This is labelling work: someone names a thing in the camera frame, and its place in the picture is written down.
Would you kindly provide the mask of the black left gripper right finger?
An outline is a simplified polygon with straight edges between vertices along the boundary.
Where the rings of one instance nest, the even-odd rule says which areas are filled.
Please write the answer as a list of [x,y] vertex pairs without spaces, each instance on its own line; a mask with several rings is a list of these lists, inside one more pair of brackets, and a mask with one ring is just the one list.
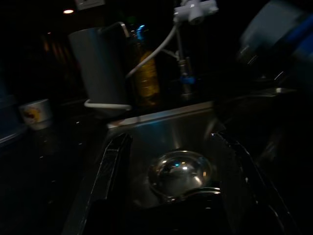
[[225,133],[211,135],[227,219],[236,235],[298,235],[300,230],[270,179]]

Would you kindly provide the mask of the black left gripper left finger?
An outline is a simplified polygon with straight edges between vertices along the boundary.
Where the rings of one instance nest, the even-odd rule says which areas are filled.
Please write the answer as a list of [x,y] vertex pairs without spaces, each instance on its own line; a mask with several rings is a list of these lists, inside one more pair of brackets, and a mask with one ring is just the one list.
[[129,134],[122,133],[106,143],[100,160],[81,181],[62,234],[81,235],[91,207],[96,202],[106,203],[113,196],[118,177],[122,175],[121,163],[129,159],[132,142]]

